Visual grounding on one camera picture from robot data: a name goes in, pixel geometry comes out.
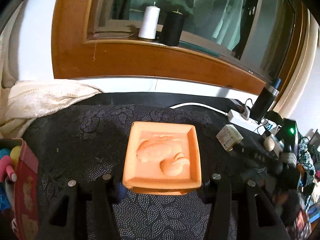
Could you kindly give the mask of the wooden window frame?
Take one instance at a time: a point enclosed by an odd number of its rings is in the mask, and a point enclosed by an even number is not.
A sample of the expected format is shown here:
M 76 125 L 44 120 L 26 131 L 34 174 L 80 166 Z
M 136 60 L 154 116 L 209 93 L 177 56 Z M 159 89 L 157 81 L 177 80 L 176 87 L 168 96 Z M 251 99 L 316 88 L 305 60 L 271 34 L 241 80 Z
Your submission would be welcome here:
M 154 40 L 139 38 L 146 7 L 160 8 Z M 184 25 L 161 43 L 168 12 Z M 52 61 L 58 79 L 160 77 L 259 94 L 289 85 L 309 26 L 301 0 L 57 0 Z

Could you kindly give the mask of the yellow ball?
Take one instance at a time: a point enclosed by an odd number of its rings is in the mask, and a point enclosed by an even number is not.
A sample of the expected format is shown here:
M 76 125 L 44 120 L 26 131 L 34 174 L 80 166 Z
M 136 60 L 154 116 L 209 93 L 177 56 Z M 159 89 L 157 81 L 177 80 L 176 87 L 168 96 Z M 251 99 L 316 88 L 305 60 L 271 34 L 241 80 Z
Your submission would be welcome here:
M 12 159 L 12 162 L 15 164 L 18 163 L 18 160 L 21 154 L 21 149 L 22 149 L 22 146 L 15 146 L 10 152 L 10 157 Z

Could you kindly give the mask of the red cardboard box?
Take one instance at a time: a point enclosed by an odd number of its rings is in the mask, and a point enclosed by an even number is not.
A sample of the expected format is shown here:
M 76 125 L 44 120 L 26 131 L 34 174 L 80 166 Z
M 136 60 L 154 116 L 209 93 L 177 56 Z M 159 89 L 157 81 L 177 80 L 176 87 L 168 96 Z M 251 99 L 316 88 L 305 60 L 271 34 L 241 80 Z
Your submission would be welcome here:
M 12 150 L 20 146 L 17 161 L 17 181 L 14 182 L 14 214 L 18 239 L 35 239 L 39 230 L 36 200 L 39 161 L 27 143 L 21 139 L 2 139 L 1 148 Z

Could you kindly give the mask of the cream lace curtain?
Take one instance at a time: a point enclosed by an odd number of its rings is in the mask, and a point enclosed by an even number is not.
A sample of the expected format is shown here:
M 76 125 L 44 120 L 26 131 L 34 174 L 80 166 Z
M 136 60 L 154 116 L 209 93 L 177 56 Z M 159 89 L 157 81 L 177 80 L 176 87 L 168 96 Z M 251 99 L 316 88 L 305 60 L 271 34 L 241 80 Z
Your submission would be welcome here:
M 103 91 L 74 80 L 20 81 L 8 69 L 8 39 L 1 34 L 1 138 L 18 138 L 37 118 Z

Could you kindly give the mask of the pink ring toy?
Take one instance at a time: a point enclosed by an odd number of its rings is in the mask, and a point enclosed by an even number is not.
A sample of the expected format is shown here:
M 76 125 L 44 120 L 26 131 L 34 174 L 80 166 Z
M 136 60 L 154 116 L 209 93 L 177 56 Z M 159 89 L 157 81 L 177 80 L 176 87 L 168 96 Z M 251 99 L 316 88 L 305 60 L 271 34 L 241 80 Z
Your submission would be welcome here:
M 5 179 L 8 177 L 12 182 L 17 181 L 17 174 L 12 166 L 12 159 L 9 155 L 5 155 L 0 160 L 0 181 L 1 183 L 5 182 Z

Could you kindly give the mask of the beige egg-shaped object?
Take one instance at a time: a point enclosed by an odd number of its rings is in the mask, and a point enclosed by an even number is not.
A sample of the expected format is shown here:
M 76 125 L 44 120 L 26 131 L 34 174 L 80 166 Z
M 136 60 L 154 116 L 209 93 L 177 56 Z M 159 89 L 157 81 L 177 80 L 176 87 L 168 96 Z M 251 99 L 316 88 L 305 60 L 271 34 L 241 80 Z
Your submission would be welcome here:
M 267 137 L 263 142 L 263 146 L 267 152 L 271 152 L 274 150 L 275 142 L 271 137 Z

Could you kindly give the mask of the black thermos bottle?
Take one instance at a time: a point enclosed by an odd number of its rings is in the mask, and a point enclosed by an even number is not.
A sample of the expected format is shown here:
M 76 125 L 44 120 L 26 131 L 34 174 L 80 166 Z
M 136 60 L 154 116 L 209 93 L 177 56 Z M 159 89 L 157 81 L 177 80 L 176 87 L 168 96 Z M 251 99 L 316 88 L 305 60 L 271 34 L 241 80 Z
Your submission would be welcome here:
M 279 94 L 280 78 L 276 78 L 272 83 L 267 83 L 259 94 L 257 100 L 251 108 L 249 117 L 259 122 L 271 107 L 275 98 Z

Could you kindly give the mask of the blue ball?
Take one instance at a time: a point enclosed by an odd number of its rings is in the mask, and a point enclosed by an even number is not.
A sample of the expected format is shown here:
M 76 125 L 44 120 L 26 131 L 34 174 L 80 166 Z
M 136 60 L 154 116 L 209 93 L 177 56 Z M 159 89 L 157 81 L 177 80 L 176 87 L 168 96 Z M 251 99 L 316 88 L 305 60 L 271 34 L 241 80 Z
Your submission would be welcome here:
M 4 156 L 10 155 L 11 150 L 7 148 L 3 148 L 0 150 L 0 159 L 2 159 Z

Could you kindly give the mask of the light orange toy cube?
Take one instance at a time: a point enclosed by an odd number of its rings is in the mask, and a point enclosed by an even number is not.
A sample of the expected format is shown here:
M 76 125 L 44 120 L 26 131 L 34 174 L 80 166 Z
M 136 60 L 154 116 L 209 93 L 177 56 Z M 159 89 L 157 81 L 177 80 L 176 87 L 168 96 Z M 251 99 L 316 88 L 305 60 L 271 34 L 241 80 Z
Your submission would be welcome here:
M 137 194 L 184 195 L 200 188 L 201 158 L 195 126 L 133 122 L 122 184 Z

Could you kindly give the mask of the white power strip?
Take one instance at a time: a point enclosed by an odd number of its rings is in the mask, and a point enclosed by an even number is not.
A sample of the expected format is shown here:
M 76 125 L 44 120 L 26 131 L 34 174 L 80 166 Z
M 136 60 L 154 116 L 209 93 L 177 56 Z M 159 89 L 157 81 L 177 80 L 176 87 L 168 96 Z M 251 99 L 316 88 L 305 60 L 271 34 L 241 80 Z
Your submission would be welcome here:
M 247 129 L 251 132 L 254 132 L 257 134 L 263 134 L 266 131 L 266 129 L 263 125 L 257 124 L 252 119 L 248 119 L 248 120 L 244 119 L 240 113 L 238 113 L 232 109 L 227 113 L 227 118 L 230 123 L 237 125 L 237 126 L 240 126 L 240 127 Z

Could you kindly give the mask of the small cream carton box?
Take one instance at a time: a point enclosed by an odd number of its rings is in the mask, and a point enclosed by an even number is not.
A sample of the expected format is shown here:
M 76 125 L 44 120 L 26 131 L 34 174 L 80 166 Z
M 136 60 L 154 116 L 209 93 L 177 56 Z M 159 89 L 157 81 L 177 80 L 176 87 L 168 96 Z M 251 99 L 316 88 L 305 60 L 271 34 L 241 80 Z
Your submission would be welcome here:
M 216 138 L 225 151 L 231 151 L 235 144 L 243 140 L 243 136 L 234 125 L 225 125 Z

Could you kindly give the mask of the plaid cloth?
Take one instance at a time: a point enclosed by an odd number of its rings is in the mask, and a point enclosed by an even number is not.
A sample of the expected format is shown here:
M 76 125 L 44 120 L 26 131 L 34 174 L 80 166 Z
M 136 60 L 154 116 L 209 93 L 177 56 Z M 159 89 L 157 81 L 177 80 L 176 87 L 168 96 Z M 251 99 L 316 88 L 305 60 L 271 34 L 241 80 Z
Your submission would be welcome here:
M 298 163 L 304 168 L 306 180 L 313 182 L 315 176 L 315 167 L 308 150 L 308 138 L 301 137 L 298 141 Z

